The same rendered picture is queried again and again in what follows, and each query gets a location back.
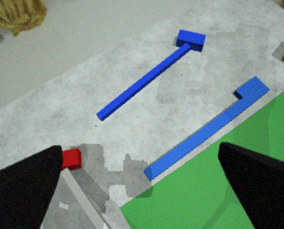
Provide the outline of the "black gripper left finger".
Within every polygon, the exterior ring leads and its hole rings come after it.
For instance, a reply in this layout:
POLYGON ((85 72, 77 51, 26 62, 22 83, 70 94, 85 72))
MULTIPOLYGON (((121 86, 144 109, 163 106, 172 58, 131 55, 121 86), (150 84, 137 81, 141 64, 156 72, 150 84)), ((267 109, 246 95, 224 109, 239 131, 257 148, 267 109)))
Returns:
POLYGON ((61 145, 0 170, 0 229, 40 229, 63 165, 61 145))

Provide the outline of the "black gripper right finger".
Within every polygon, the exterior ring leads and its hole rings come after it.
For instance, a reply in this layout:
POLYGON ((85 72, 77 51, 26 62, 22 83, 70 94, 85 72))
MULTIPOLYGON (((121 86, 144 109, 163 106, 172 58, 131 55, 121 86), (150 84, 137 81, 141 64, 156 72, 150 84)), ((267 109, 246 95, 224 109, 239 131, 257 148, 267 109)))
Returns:
POLYGON ((218 160, 254 229, 284 229, 284 161, 228 141, 218 160))

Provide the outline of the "green putting mat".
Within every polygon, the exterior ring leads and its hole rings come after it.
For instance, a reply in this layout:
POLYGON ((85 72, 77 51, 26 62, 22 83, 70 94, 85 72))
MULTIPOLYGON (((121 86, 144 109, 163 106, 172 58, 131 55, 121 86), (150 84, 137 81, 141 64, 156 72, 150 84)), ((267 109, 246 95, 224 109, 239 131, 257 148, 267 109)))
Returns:
POLYGON ((284 92, 120 207, 131 229, 254 229, 218 160, 227 141, 284 161, 284 92))

